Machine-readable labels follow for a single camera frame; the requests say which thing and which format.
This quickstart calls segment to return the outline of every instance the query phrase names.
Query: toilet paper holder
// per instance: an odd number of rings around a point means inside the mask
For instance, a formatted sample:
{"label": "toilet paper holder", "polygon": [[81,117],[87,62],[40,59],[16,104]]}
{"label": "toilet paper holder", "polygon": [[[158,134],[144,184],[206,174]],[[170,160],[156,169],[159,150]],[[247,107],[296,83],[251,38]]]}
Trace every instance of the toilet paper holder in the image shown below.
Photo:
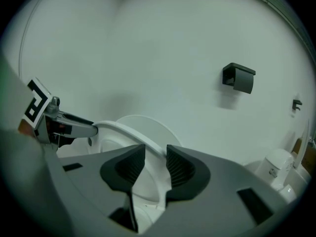
{"label": "toilet paper holder", "polygon": [[254,75],[256,75],[254,70],[237,63],[230,63],[223,68],[223,84],[233,86],[234,90],[250,94]]}

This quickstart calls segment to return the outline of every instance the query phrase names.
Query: toilet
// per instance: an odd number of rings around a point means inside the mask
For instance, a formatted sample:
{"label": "toilet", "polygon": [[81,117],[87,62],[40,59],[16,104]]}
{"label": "toilet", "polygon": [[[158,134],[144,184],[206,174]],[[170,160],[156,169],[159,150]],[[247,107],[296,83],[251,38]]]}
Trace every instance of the toilet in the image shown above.
{"label": "toilet", "polygon": [[138,232],[142,234],[165,211],[165,194],[171,190],[171,178],[166,168],[166,146],[182,144],[169,128],[145,116],[126,116],[116,122],[100,121],[94,126],[98,127],[98,134],[85,139],[84,150],[88,154],[136,144],[146,145],[145,166],[132,189]]}
{"label": "toilet", "polygon": [[294,163],[293,156],[284,149],[273,150],[259,165],[255,174],[276,191],[284,188],[284,181]]}

